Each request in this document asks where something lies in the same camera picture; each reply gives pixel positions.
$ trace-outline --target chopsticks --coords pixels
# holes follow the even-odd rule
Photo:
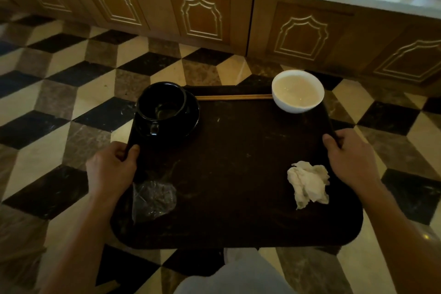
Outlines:
[[[258,100],[272,99],[271,94],[244,94],[235,96],[196,96],[199,101],[216,101],[216,100]]]

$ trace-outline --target hand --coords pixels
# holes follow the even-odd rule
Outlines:
[[[93,201],[114,207],[132,183],[139,145],[132,146],[126,160],[122,161],[126,146],[125,143],[112,142],[86,162],[89,194]]]
[[[336,134],[341,149],[328,134],[323,135],[323,144],[328,149],[331,167],[340,180],[359,197],[373,188],[382,187],[371,145],[363,142],[354,129],[337,130]]]

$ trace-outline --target bowl of soy milk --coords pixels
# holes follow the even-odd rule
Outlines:
[[[325,89],[314,75],[303,70],[286,70],[274,77],[271,84],[275,103],[288,113],[303,113],[316,107],[325,96]]]

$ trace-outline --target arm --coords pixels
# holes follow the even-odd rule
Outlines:
[[[331,167],[360,198],[397,293],[441,293],[441,260],[383,185],[372,147],[364,143],[353,129],[336,133],[341,149],[331,136],[323,136]]]
[[[135,175],[139,146],[133,146],[122,162],[125,147],[124,143],[112,142],[87,161],[90,201],[41,294],[93,291],[110,217]]]

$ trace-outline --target tiled floor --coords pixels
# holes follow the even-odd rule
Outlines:
[[[0,13],[0,288],[36,293],[87,202],[85,160],[126,141],[149,84],[268,84],[288,67],[26,14]],[[428,244],[441,247],[441,99],[317,75],[336,129],[376,152],[383,183]],[[394,293],[365,217],[343,247],[262,248],[300,294]],[[172,293],[213,274],[218,250],[134,250],[109,234],[97,293]]]

